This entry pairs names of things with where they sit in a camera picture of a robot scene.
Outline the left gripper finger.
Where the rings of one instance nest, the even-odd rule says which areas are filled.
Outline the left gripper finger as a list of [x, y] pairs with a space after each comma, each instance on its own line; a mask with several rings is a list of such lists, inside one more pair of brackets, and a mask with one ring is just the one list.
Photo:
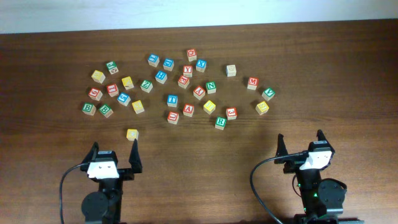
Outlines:
[[138, 141], [134, 140], [131, 153], [129, 156], [129, 163], [133, 173], [142, 173], [142, 162], [138, 151]]
[[93, 160], [96, 159], [97, 153], [99, 150], [99, 145], [97, 142], [94, 142], [91, 149], [89, 150], [88, 154], [84, 157], [84, 159], [82, 160], [82, 164], [89, 164], [90, 162], [92, 162]]

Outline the yellow C block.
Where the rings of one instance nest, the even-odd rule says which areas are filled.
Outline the yellow C block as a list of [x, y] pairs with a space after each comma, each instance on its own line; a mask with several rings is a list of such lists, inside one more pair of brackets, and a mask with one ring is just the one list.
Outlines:
[[139, 132], [137, 129], [128, 129], [126, 133], [126, 138], [129, 141], [135, 141], [139, 137]]

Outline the red I block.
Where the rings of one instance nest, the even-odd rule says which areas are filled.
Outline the red I block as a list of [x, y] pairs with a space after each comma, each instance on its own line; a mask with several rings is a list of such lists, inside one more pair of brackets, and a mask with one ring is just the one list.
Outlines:
[[117, 84], [113, 83], [106, 86], [107, 92], [110, 97], [118, 96], [119, 95], [119, 88]]

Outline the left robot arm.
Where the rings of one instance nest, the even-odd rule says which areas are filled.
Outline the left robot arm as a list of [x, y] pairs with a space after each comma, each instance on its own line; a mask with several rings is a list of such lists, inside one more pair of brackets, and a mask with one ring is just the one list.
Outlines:
[[80, 168], [90, 180], [98, 184], [98, 190], [88, 194], [81, 203], [85, 223], [121, 222], [123, 183], [134, 180], [135, 174], [142, 173], [136, 139], [133, 141], [128, 162], [130, 168], [119, 168], [115, 151], [100, 151], [98, 143], [93, 143]]

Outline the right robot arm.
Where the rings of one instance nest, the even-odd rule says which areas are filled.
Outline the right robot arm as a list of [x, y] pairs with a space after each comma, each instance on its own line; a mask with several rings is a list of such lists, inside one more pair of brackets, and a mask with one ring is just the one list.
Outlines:
[[283, 164], [285, 174], [297, 178], [303, 214], [294, 216], [294, 223], [364, 223], [358, 218], [343, 218], [343, 202], [347, 185], [336, 179], [322, 179], [320, 172], [330, 164], [335, 150], [322, 130], [317, 131], [317, 140], [308, 149], [298, 154], [289, 154], [284, 136], [278, 135], [276, 164]]

